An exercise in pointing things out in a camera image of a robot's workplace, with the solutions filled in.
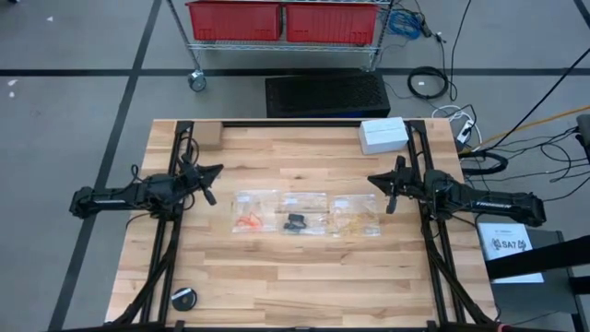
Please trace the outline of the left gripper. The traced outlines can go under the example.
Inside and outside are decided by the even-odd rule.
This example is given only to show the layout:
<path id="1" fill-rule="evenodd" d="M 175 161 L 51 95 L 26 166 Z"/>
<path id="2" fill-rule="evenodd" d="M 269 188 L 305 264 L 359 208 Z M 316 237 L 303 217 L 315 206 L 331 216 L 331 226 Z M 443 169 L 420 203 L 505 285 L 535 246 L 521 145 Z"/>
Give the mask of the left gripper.
<path id="1" fill-rule="evenodd" d="M 195 191 L 202 191 L 207 203 L 210 206 L 217 204 L 210 188 L 219 178 L 219 174 L 224 169 L 223 164 L 211 166 L 201 166 L 193 164 L 187 154 L 180 158 L 179 188 L 184 196 L 190 195 Z"/>

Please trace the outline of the grey rounded object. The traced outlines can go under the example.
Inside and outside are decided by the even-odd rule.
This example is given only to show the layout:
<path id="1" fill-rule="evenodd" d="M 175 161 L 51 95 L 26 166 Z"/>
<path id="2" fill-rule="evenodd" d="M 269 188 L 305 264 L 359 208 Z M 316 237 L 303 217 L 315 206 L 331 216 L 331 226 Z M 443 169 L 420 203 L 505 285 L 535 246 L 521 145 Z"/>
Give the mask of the grey rounded object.
<path id="1" fill-rule="evenodd" d="M 590 114 L 582 114 L 576 117 L 578 135 L 576 139 L 583 147 L 584 153 L 590 163 Z"/>

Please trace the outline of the black round tape roll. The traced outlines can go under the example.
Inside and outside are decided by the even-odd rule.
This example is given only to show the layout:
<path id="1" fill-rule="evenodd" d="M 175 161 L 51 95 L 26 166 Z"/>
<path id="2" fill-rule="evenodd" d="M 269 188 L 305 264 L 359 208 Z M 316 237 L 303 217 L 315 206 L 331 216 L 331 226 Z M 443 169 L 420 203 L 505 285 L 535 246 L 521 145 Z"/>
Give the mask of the black round tape roll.
<path id="1" fill-rule="evenodd" d="M 197 303 L 198 295 L 193 288 L 184 287 L 178 289 L 171 296 L 172 307 L 179 312 L 193 309 Z"/>

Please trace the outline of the white cardboard box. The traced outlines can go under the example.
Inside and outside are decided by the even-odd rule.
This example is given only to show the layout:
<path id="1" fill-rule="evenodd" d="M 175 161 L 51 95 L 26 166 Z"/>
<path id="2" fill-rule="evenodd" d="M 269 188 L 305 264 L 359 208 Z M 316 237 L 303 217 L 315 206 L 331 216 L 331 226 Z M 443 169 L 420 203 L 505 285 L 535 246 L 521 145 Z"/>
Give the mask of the white cardboard box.
<path id="1" fill-rule="evenodd" d="M 359 138 L 364 155 L 398 151 L 408 142 L 407 128 L 401 117 L 362 121 Z"/>

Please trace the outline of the red plastic storage bin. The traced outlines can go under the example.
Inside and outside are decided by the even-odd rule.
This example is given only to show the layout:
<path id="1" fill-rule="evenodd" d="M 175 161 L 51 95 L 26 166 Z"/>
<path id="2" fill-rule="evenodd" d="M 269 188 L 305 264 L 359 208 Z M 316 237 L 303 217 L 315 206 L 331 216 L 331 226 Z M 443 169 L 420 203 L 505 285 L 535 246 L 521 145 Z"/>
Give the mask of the red plastic storage bin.
<path id="1" fill-rule="evenodd" d="M 289 42 L 372 44 L 379 7 L 365 4 L 287 4 Z"/>
<path id="2" fill-rule="evenodd" d="M 197 41 L 277 41 L 281 33 L 279 3 L 195 1 L 188 7 Z"/>

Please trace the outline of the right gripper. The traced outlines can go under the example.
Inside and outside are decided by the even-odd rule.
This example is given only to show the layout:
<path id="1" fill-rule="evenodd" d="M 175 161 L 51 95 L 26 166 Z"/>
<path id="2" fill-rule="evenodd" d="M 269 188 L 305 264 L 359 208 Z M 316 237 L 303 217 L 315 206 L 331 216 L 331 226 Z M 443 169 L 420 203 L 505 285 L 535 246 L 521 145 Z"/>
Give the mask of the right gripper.
<path id="1" fill-rule="evenodd" d="M 419 174 L 406 165 L 406 159 L 402 156 L 396 158 L 393 172 L 370 175 L 367 180 L 389 196 L 385 210 L 387 214 L 395 212 L 399 196 L 417 199 L 421 203 L 425 203 L 428 198 L 426 186 Z"/>

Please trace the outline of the black flat beam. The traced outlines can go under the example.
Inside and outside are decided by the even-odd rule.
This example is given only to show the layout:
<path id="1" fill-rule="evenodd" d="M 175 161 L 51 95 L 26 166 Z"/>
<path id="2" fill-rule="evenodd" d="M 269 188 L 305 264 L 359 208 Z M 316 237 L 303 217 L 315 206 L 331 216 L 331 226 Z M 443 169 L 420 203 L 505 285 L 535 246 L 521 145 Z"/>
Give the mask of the black flat beam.
<path id="1" fill-rule="evenodd" d="M 486 262 L 490 279 L 534 274 L 556 268 L 590 264 L 590 235 L 507 255 Z"/>

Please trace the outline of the black perforated floor mat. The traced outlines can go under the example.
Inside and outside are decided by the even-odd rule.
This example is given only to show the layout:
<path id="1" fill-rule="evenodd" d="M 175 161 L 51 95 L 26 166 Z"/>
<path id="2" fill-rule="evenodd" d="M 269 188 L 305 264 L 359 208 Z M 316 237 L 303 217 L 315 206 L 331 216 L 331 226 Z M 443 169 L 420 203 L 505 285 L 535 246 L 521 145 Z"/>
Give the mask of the black perforated floor mat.
<path id="1" fill-rule="evenodd" d="M 265 106 L 268 118 L 384 118 L 391 111 L 383 77 L 372 73 L 268 78 Z"/>

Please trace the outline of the white power strip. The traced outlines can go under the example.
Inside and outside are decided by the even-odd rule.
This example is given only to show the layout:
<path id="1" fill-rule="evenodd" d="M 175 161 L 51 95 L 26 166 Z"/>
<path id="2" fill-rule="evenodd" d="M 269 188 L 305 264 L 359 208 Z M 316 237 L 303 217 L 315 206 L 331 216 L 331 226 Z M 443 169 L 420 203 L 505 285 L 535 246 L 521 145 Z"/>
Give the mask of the white power strip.
<path id="1" fill-rule="evenodd" d="M 463 124 L 463 127 L 457 134 L 456 140 L 461 144 L 465 144 L 471 138 L 474 125 L 475 122 L 473 120 L 466 120 Z"/>

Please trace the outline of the clear zip bag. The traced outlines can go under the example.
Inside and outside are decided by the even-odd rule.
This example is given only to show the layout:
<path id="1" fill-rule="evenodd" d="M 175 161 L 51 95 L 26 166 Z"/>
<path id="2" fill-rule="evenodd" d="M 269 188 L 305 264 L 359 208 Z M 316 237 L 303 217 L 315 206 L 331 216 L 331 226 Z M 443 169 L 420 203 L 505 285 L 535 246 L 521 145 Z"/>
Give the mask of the clear zip bag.
<path id="1" fill-rule="evenodd" d="M 277 190 L 244 190 L 234 193 L 231 205 L 232 231 L 234 233 L 275 232 L 277 230 L 277 209 L 279 205 L 279 191 Z M 264 220 L 264 225 L 257 229 L 236 227 L 240 217 L 246 217 L 250 212 Z"/>
<path id="2" fill-rule="evenodd" d="M 326 193 L 318 192 L 288 192 L 283 193 L 277 209 L 278 229 L 289 235 L 325 235 L 328 219 L 328 202 Z M 283 228 L 288 223 L 290 213 L 302 214 L 306 229 L 288 231 Z"/>
<path id="3" fill-rule="evenodd" d="M 328 229 L 332 235 L 336 237 L 366 236 L 362 234 L 341 235 L 338 232 L 337 218 L 345 213 L 372 213 L 379 218 L 375 195 L 334 196 L 329 206 Z"/>

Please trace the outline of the grey side cart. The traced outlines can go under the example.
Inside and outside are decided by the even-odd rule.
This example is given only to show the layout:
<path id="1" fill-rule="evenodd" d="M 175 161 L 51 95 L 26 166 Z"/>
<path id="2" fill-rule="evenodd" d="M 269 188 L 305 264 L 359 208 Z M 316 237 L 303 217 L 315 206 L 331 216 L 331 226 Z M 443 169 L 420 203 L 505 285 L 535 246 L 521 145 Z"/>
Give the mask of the grey side cart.
<path id="1" fill-rule="evenodd" d="M 494 235 L 484 242 L 486 262 L 507 255 L 566 242 L 559 231 L 515 231 L 502 237 Z M 504 279 L 491 279 L 496 303 L 503 313 L 531 312 L 536 318 L 551 314 L 567 314 L 572 332 L 590 332 L 581 297 L 590 295 L 590 275 L 576 277 L 573 267 Z"/>

